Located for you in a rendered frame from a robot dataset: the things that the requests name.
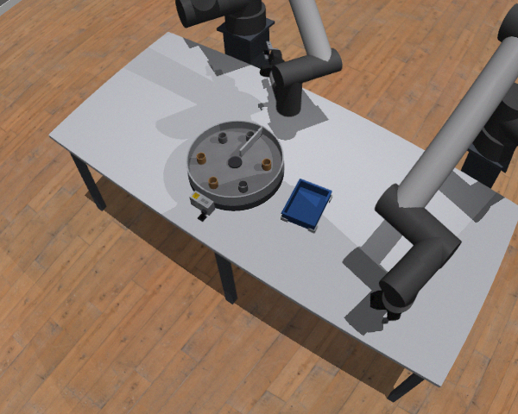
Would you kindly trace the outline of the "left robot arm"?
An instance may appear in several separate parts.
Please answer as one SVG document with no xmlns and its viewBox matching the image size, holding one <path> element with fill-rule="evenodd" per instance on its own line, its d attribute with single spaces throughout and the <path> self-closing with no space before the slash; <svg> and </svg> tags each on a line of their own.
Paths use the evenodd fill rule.
<svg viewBox="0 0 518 414">
<path fill-rule="evenodd" d="M 518 3 L 497 39 L 500 46 L 425 152 L 376 203 L 375 211 L 413 244 L 379 281 L 395 307 L 410 305 L 462 242 L 425 207 L 472 142 L 494 162 L 509 160 L 518 146 Z"/>
</svg>

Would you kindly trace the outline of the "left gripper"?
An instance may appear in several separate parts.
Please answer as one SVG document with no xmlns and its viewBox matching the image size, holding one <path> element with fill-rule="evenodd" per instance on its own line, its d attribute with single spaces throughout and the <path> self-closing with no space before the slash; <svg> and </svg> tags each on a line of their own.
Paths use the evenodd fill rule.
<svg viewBox="0 0 518 414">
<path fill-rule="evenodd" d="M 386 310 L 388 313 L 387 317 L 383 318 L 382 324 L 388 323 L 389 321 L 399 320 L 401 313 L 410 309 L 412 305 L 413 303 L 404 308 L 395 307 L 386 300 L 383 291 L 376 291 L 370 294 L 370 307 L 376 310 Z"/>
</svg>

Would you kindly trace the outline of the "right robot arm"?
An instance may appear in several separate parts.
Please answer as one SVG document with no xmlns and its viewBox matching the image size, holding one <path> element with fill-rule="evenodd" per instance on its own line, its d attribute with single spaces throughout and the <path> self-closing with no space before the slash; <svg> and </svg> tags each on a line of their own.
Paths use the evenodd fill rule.
<svg viewBox="0 0 518 414">
<path fill-rule="evenodd" d="M 276 110 L 287 117 L 300 113 L 302 83 L 343 68 L 338 51 L 330 47 L 315 0 L 289 2 L 307 55 L 272 66 Z M 184 28 L 222 16 L 234 35 L 255 35 L 266 27 L 262 0 L 175 0 L 175 4 Z"/>
</svg>

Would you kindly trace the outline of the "blue open tray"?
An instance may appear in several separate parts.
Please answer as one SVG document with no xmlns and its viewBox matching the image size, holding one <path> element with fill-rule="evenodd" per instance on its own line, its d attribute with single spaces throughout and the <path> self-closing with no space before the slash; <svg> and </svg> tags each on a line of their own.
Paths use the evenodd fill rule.
<svg viewBox="0 0 518 414">
<path fill-rule="evenodd" d="M 282 217 L 303 228 L 315 230 L 331 194 L 331 190 L 299 179 L 281 212 Z"/>
</svg>

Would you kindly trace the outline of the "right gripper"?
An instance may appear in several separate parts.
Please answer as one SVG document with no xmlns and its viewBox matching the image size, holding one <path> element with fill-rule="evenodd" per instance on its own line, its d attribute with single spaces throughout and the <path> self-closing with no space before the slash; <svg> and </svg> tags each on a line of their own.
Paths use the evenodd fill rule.
<svg viewBox="0 0 518 414">
<path fill-rule="evenodd" d="M 273 86 L 274 78 L 272 76 L 272 66 L 280 64 L 284 62 L 285 60 L 282 58 L 281 50 L 278 48 L 273 48 L 271 41 L 266 41 L 268 50 L 271 51 L 270 55 L 268 55 L 268 50 L 263 50 L 263 54 L 265 57 L 265 60 L 268 60 L 269 65 L 265 65 L 261 67 L 260 75 L 270 78 L 271 85 Z M 265 74 L 265 75 L 264 75 Z M 269 75 L 270 74 L 270 75 Z"/>
</svg>

